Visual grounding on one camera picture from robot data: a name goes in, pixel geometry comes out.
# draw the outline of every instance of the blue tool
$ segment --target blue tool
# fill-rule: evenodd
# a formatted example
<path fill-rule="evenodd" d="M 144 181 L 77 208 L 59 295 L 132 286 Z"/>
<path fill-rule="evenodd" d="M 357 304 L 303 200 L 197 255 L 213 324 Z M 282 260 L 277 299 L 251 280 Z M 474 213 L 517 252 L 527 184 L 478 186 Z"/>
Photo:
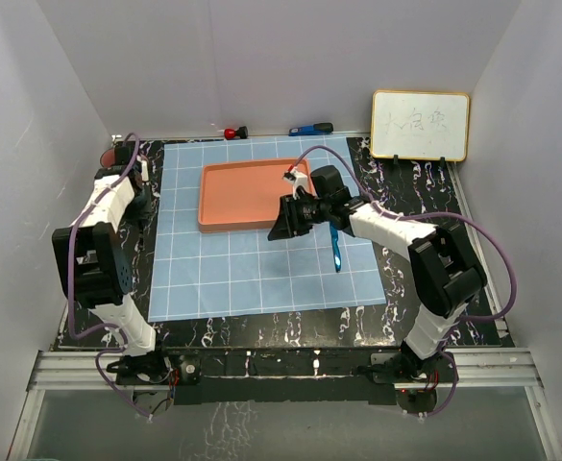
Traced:
<path fill-rule="evenodd" d="M 314 125 L 306 125 L 305 127 L 297 127 L 289 130 L 290 136 L 313 136 L 316 134 L 330 134 L 334 131 L 331 123 L 315 123 Z"/>
<path fill-rule="evenodd" d="M 334 255 L 334 268 L 336 272 L 340 272 L 340 264 L 342 260 L 340 258 L 340 249 L 338 248 L 338 230 L 330 223 L 330 234 L 331 234 L 331 250 Z"/>

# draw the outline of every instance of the white wall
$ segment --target white wall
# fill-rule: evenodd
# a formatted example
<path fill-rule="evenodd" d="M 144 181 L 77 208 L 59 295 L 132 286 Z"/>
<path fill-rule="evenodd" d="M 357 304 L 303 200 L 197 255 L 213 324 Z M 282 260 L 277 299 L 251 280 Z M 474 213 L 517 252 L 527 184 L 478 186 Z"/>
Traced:
<path fill-rule="evenodd" d="M 519 4 L 37 1 L 110 132 L 145 136 L 370 131 L 378 88 L 472 91 Z"/>
<path fill-rule="evenodd" d="M 509 323 L 534 353 L 562 438 L 562 1 L 518 9 L 476 86 L 461 178 L 515 263 Z M 505 298 L 506 274 L 488 259 Z"/>
<path fill-rule="evenodd" d="M 85 204 L 109 135 L 34 0 L 0 0 L 0 459 L 64 295 L 50 237 Z"/>

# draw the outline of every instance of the whiteboard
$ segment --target whiteboard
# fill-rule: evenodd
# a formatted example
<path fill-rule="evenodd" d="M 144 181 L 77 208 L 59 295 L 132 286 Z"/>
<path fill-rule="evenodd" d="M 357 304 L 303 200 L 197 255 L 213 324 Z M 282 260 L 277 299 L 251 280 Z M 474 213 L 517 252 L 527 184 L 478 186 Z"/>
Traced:
<path fill-rule="evenodd" d="M 374 158 L 463 160 L 469 102 L 466 93 L 376 91 L 371 155 Z"/>

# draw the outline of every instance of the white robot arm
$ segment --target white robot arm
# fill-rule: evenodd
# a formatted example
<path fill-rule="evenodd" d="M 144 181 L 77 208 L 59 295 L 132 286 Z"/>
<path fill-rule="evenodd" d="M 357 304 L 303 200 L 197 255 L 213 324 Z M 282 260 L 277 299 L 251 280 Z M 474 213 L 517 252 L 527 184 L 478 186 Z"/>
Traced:
<path fill-rule="evenodd" d="M 281 197 L 279 217 L 268 234 L 269 240 L 304 235 L 314 224 L 327 221 L 339 231 L 369 239 L 410 261 L 422 305 L 394 366 L 398 375 L 417 376 L 439 355 L 460 314 L 487 284 L 463 227 L 383 216 L 363 197 L 352 197 L 331 165 L 310 174 L 316 197 L 305 192 L 304 174 L 290 169 L 284 178 L 294 190 Z"/>
<path fill-rule="evenodd" d="M 118 226 L 125 217 L 142 229 L 150 217 L 148 165 L 145 158 L 138 157 L 129 174 L 112 187 L 129 163 L 131 152 L 118 147 L 114 155 L 115 164 L 97 172 L 85 209 L 91 204 L 96 206 L 77 229 L 74 295 L 81 307 L 89 309 L 104 324 L 118 327 L 113 328 L 111 334 L 125 348 L 126 355 L 140 356 L 155 349 L 156 332 L 142 317 L 130 295 L 132 267 L 121 248 Z M 65 296 L 71 231 L 71 227 L 57 229 L 52 235 Z M 127 338 L 127 344 L 119 331 Z"/>

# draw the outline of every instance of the blue handle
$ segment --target blue handle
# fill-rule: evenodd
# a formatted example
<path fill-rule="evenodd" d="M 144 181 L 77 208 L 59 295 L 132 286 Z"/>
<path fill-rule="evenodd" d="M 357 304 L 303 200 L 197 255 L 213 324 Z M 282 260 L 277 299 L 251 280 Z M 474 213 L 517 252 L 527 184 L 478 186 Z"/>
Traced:
<path fill-rule="evenodd" d="M 331 234 L 331 250 L 334 255 L 334 268 L 336 272 L 340 272 L 340 267 L 342 264 L 342 259 L 340 257 L 340 249 L 338 248 L 338 230 L 330 223 L 330 234 Z"/>

